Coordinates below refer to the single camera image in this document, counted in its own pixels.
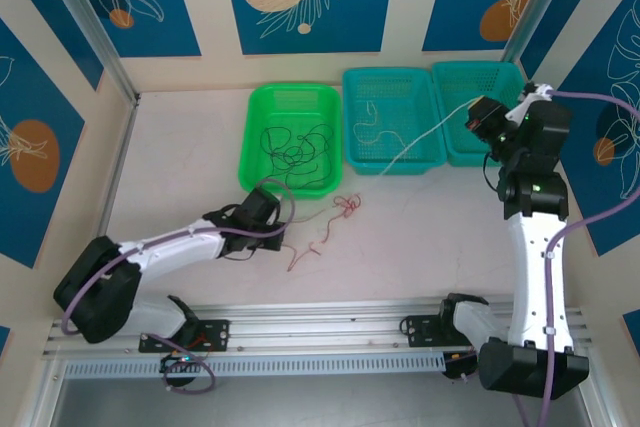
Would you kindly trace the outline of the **teal perforated plastic basket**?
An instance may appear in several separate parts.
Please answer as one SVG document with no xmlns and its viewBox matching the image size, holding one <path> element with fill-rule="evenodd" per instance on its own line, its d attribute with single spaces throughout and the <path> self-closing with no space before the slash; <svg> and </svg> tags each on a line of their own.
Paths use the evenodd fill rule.
<svg viewBox="0 0 640 427">
<path fill-rule="evenodd" d="M 519 68 L 508 62 L 451 61 L 435 63 L 431 68 L 447 157 L 454 167 L 481 167 L 488 146 L 478 140 L 465 123 L 467 102 L 486 96 L 508 108 L 517 105 L 525 81 Z"/>
<path fill-rule="evenodd" d="M 431 75 L 360 68 L 342 80 L 347 162 L 359 175 L 422 175 L 446 162 Z"/>
</svg>

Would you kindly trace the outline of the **small controller circuit board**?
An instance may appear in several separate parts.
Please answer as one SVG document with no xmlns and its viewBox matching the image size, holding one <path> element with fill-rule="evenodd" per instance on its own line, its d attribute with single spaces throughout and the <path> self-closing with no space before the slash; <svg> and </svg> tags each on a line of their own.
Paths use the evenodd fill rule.
<svg viewBox="0 0 640 427">
<path fill-rule="evenodd" d="M 160 359 L 161 374 L 197 374 L 199 371 L 200 366 L 191 355 L 168 354 Z"/>
<path fill-rule="evenodd" d="M 450 380 L 466 380 L 478 373 L 478 353 L 475 350 L 444 354 L 443 375 Z"/>
</svg>

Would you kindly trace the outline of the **green perforated plastic basket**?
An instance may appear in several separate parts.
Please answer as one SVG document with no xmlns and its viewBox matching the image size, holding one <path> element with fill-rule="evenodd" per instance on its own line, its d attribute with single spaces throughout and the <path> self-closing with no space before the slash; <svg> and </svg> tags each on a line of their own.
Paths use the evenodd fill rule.
<svg viewBox="0 0 640 427">
<path fill-rule="evenodd" d="M 271 83 L 249 97 L 238 180 L 247 191 L 275 179 L 297 199 L 320 199 L 342 181 L 338 92 L 314 83 Z"/>
</svg>

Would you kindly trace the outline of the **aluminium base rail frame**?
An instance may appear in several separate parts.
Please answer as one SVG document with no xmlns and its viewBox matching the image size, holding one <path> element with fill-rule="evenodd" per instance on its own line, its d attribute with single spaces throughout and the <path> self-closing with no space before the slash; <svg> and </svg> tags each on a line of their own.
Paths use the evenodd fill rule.
<svg viewBox="0 0 640 427">
<path fill-rule="evenodd" d="M 273 305 L 193 307 L 200 319 L 230 321 L 228 355 L 350 354 L 408 352 L 400 321 L 409 315 L 437 314 L 440 300 L 326 302 Z M 586 320 L 577 307 L 566 309 L 574 345 L 592 343 Z M 43 357 L 97 359 L 137 355 L 139 337 L 116 334 L 89 344 L 80 336 L 64 336 L 59 320 L 52 324 Z"/>
</svg>

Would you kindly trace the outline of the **aluminium table side rail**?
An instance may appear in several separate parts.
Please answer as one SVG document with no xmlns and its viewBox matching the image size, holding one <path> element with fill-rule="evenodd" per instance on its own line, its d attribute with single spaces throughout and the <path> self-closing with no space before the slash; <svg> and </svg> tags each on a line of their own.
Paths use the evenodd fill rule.
<svg viewBox="0 0 640 427">
<path fill-rule="evenodd" d="M 133 129 L 138 115 L 140 100 L 141 96 L 138 96 L 130 109 L 125 130 L 118 145 L 117 155 L 108 178 L 108 185 L 102 205 L 100 219 L 95 231 L 97 236 L 102 236 L 107 233 Z"/>
</svg>

